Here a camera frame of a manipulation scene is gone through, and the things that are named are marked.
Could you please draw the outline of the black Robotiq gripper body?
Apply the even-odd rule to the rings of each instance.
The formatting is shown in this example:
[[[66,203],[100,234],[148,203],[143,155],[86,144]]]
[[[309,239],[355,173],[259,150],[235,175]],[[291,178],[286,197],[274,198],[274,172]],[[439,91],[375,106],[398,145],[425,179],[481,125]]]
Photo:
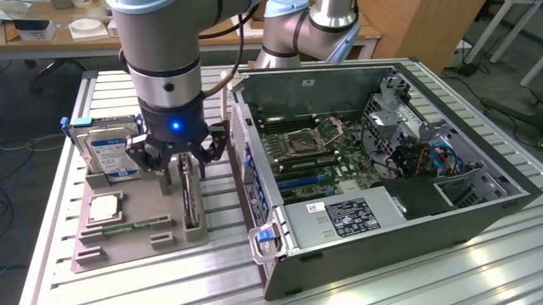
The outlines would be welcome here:
[[[202,146],[208,137],[204,121],[203,98],[194,98],[179,107],[154,107],[139,99],[139,106],[147,127],[148,145],[160,154],[190,152],[206,156]]]

